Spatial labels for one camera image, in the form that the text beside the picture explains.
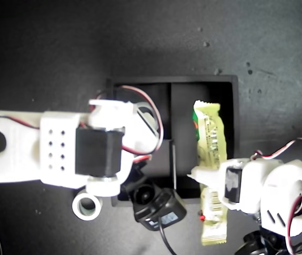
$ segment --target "white plastic part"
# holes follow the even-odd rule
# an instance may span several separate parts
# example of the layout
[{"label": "white plastic part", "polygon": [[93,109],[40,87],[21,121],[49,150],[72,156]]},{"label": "white plastic part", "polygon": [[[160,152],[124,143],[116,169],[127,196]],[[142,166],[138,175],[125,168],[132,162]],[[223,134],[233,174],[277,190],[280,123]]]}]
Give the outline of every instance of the white plastic part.
[{"label": "white plastic part", "polygon": [[106,178],[97,180],[89,175],[76,174],[76,129],[79,122],[105,130],[124,128],[123,144],[138,151],[155,148],[158,134],[138,115],[137,106],[132,103],[91,102],[96,105],[91,114],[0,111],[0,115],[16,117],[40,127],[40,130],[31,129],[0,118],[0,133],[6,139],[6,148],[0,152],[0,183],[41,180],[73,189],[86,186],[88,192],[99,197],[118,195],[120,185],[130,174],[134,155],[122,150],[121,169],[115,179],[109,178],[109,182]]},{"label": "white plastic part", "polygon": [[135,111],[134,104],[130,102],[91,99],[88,104],[95,106],[88,118],[88,124],[93,128],[106,130],[126,127]]},{"label": "white plastic part", "polygon": [[[0,111],[0,115],[13,116],[39,126],[42,113]],[[39,130],[0,118],[0,133],[6,139],[6,148],[0,152],[0,183],[40,179]]]},{"label": "white plastic part", "polygon": [[282,164],[281,160],[276,159],[250,161],[242,169],[239,203],[233,205],[224,196],[222,203],[230,209],[234,207],[236,210],[241,210],[246,214],[259,212],[264,182],[269,173]]},{"label": "white plastic part", "polygon": [[120,184],[117,177],[89,177],[86,192],[100,197],[113,197],[120,193]]},{"label": "white plastic part", "polygon": [[80,114],[44,112],[40,121],[41,181],[77,189],[87,177],[76,174],[76,129]]},{"label": "white plastic part", "polygon": [[[94,209],[89,210],[82,206],[82,199],[90,199],[94,203]],[[94,220],[100,214],[103,206],[103,201],[101,198],[97,198],[94,195],[86,193],[85,190],[80,191],[73,200],[72,210],[74,214],[82,220]]]},{"label": "white plastic part", "polygon": [[[296,198],[302,194],[302,161],[294,160],[274,169],[267,177],[261,197],[262,226],[274,233],[286,236],[291,207]],[[291,236],[302,232],[302,216],[294,217]]]}]

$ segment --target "label on camera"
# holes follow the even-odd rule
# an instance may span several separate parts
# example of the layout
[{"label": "label on camera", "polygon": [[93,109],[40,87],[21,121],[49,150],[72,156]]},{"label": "label on camera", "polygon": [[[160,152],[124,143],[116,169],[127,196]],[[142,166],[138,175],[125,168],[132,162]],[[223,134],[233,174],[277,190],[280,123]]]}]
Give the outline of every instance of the label on camera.
[{"label": "label on camera", "polygon": [[[178,216],[174,212],[170,212],[167,215],[162,216],[162,225],[167,225],[178,219]],[[158,228],[158,222],[149,221],[149,224],[154,228]]]}]

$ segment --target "camera lens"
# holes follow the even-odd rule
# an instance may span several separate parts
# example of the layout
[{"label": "camera lens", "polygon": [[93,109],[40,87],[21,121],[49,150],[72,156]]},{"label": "camera lens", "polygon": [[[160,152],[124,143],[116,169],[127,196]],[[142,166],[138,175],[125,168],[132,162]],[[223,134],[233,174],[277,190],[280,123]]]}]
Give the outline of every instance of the camera lens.
[{"label": "camera lens", "polygon": [[140,186],[135,191],[135,195],[134,195],[136,203],[140,205],[146,205],[150,203],[153,200],[154,196],[155,196],[155,190],[150,185]]}]

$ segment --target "ventilation hole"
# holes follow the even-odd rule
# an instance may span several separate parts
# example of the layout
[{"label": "ventilation hole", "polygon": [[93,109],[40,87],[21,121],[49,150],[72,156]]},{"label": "ventilation hole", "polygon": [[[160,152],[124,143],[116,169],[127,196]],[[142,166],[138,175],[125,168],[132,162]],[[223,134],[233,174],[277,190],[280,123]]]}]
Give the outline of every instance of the ventilation hole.
[{"label": "ventilation hole", "polygon": [[273,217],[273,215],[270,213],[270,211],[268,210],[267,211],[268,215],[269,215],[269,218],[272,220],[272,222],[275,224],[275,219]]},{"label": "ventilation hole", "polygon": [[278,214],[278,218],[279,218],[279,220],[280,220],[282,226],[283,226],[283,227],[286,227],[286,224],[284,223],[284,221],[283,221],[283,219],[282,219],[282,217],[281,217],[280,214]]}]

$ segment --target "black surface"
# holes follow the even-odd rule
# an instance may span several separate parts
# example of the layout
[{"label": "black surface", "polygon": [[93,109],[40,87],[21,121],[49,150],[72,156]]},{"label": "black surface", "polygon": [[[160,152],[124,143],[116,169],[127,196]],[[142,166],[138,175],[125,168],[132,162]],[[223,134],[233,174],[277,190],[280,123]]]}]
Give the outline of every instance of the black surface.
[{"label": "black surface", "polygon": [[[87,111],[108,76],[234,74],[241,156],[302,136],[302,0],[38,3],[0,1],[0,109]],[[282,158],[302,159],[302,145]],[[40,182],[1,184],[4,254],[168,254],[131,208],[104,200],[100,216],[83,222],[73,197]],[[232,211],[227,244],[202,247],[199,209],[187,205],[185,219],[166,229],[180,254],[233,254],[256,229]]]}]

